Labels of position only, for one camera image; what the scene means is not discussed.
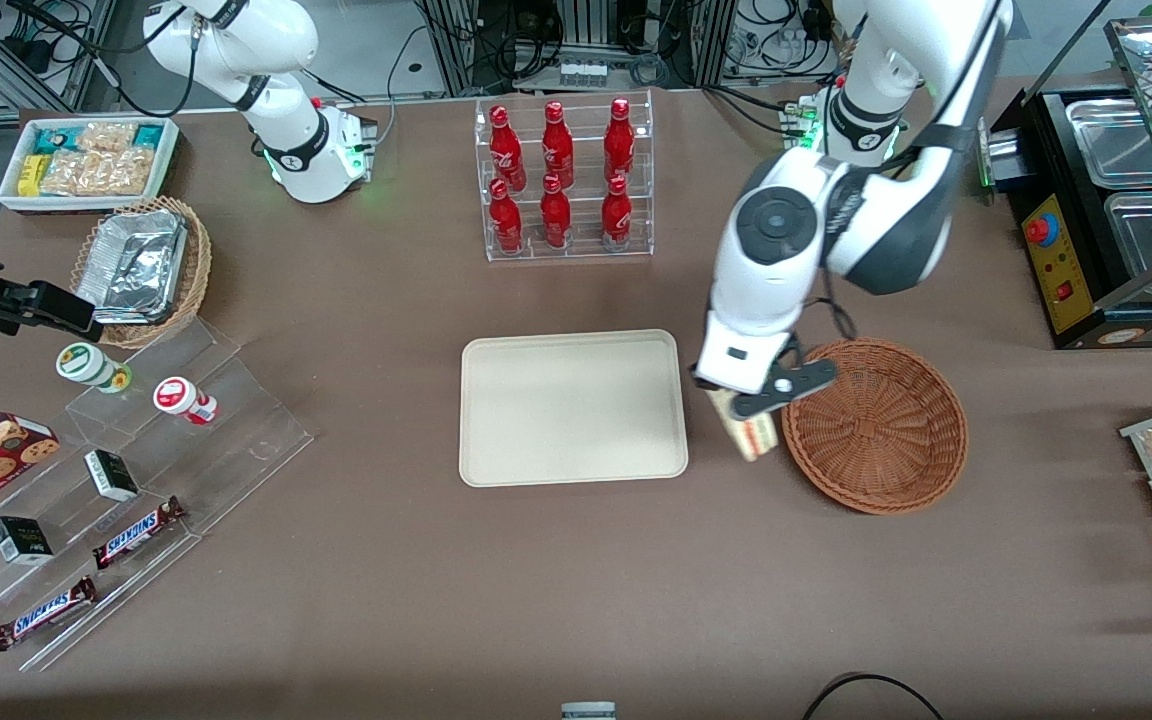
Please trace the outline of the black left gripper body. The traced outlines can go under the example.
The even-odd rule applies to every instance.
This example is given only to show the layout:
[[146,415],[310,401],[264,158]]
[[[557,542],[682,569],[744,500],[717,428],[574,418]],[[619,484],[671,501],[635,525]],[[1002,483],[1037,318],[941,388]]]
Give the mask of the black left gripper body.
[[776,359],[768,369],[767,381],[799,381],[801,370],[803,370],[803,348],[799,338],[791,334],[787,338]]

